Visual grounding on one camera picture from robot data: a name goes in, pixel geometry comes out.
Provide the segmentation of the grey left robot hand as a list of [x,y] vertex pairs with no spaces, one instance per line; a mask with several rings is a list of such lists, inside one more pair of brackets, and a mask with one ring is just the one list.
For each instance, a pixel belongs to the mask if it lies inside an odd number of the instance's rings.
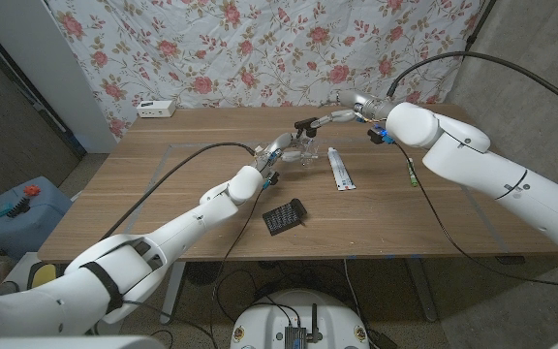
[[264,148],[255,149],[252,166],[263,176],[263,189],[274,185],[279,174],[273,169],[278,161],[310,165],[319,158],[318,145],[313,138],[301,133],[285,133]]

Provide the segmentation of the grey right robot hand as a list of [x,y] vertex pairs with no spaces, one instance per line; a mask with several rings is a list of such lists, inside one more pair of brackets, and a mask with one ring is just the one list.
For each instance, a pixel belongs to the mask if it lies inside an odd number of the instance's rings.
[[312,121],[310,124],[312,129],[318,129],[328,123],[386,121],[391,110],[397,106],[389,97],[378,98],[354,90],[333,92],[325,102],[327,104],[336,103],[345,109],[333,111]]

